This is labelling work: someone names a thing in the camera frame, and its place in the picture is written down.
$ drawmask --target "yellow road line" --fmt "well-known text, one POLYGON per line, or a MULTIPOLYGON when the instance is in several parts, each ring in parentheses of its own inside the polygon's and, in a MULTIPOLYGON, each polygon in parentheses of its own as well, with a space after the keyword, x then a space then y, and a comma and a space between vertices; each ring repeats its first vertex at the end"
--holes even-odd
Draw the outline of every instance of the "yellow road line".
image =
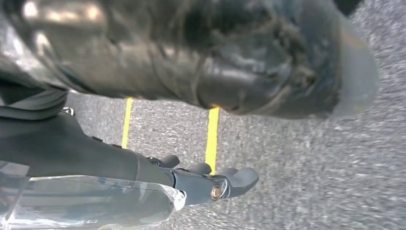
POLYGON ((212 175, 215 174, 217 155, 217 128, 219 108, 211 109, 209 112, 209 125, 207 128, 206 163, 212 168, 212 175))
POLYGON ((126 149, 128 142, 128 130, 130 129, 130 115, 131 115, 131 106, 133 104, 133 99, 127 99, 127 107, 125 108, 125 117, 124 117, 124 128, 123 128, 123 140, 121 146, 126 149))

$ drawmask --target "brass bolt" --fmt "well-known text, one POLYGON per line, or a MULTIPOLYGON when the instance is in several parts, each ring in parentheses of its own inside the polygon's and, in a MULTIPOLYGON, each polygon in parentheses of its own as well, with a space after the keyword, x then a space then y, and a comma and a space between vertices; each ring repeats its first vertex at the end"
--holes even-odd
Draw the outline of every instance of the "brass bolt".
POLYGON ((218 186, 218 185, 213 186, 211 195, 212 195, 213 200, 220 199, 220 196, 221 196, 221 188, 220 188, 220 186, 218 186))

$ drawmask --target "yellow painted stripe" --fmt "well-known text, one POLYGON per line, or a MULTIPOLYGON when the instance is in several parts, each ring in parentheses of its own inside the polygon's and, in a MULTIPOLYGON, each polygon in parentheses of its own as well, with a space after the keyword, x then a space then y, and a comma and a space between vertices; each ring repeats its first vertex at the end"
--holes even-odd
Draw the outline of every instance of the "yellow painted stripe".
POLYGON ((133 104, 133 99, 127 99, 127 107, 125 108, 125 117, 124 117, 124 128, 123 128, 123 140, 121 146, 126 149, 128 142, 128 130, 130 129, 130 115, 131 115, 131 106, 133 104))
POLYGON ((209 112, 209 125, 207 128, 206 163, 212 168, 212 175, 215 174, 217 155, 217 128, 219 108, 211 109, 209 112))

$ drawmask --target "screw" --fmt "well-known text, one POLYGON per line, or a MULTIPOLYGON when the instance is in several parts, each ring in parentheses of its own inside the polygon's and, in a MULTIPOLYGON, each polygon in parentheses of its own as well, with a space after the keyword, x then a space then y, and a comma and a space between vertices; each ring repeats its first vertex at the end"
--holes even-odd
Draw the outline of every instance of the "screw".
POLYGON ((213 186, 211 195, 212 195, 213 200, 220 199, 220 196, 221 196, 221 188, 220 188, 220 186, 218 186, 218 185, 213 186))

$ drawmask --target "clear plastic cover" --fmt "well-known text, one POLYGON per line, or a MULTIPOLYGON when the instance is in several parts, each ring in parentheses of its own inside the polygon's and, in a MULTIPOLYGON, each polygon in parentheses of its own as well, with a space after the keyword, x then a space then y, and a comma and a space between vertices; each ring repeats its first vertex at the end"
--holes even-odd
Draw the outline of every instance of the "clear plastic cover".
POLYGON ((1 229, 140 229, 168 220, 185 204, 182 192, 161 184, 27 172, 0 161, 1 229))

